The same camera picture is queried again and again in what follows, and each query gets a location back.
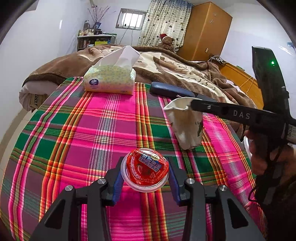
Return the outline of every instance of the red lid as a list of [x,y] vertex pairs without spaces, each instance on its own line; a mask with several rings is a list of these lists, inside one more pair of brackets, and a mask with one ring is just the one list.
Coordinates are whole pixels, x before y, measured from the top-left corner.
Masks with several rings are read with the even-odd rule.
[[139,185],[154,185],[168,173],[168,162],[157,151],[139,148],[131,151],[126,160],[130,180]]

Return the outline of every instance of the silver screw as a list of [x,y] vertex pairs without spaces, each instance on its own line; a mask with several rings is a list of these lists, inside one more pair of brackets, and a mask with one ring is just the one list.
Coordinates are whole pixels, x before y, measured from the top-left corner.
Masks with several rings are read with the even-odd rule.
[[71,191],[72,189],[73,189],[73,186],[72,185],[68,185],[68,186],[65,187],[65,190],[67,192]]
[[186,182],[187,182],[188,184],[193,184],[193,183],[195,183],[195,180],[194,180],[193,178],[188,178],[188,179],[186,180]]
[[222,192],[224,192],[224,191],[226,191],[226,190],[228,189],[228,187],[226,187],[225,185],[221,185],[221,186],[219,186],[219,189],[220,189]]
[[105,178],[100,178],[98,180],[98,184],[105,184],[106,183],[106,179]]

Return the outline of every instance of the ceiling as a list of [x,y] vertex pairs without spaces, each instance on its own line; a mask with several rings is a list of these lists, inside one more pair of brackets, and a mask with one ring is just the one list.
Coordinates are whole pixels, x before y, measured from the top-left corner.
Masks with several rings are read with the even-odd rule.
[[258,3],[256,0],[187,0],[187,1],[191,2],[194,5],[198,5],[205,2],[212,2],[222,9],[230,7],[235,3],[250,3],[250,4],[260,5],[260,3]]

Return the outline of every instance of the heart patterned curtain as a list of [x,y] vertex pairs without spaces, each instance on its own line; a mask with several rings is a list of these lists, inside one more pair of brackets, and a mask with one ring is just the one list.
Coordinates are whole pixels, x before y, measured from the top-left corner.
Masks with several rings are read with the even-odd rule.
[[152,0],[138,46],[155,47],[160,34],[167,34],[175,39],[175,47],[181,47],[192,6],[183,0]]

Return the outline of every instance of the wooden headboard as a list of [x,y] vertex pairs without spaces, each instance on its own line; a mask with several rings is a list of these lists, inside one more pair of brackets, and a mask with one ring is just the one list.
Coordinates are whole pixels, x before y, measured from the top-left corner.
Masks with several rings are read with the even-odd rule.
[[241,69],[227,63],[225,66],[218,65],[221,73],[228,79],[235,83],[243,92],[254,101],[258,109],[263,109],[263,98],[261,90],[258,87],[257,80],[248,75]]

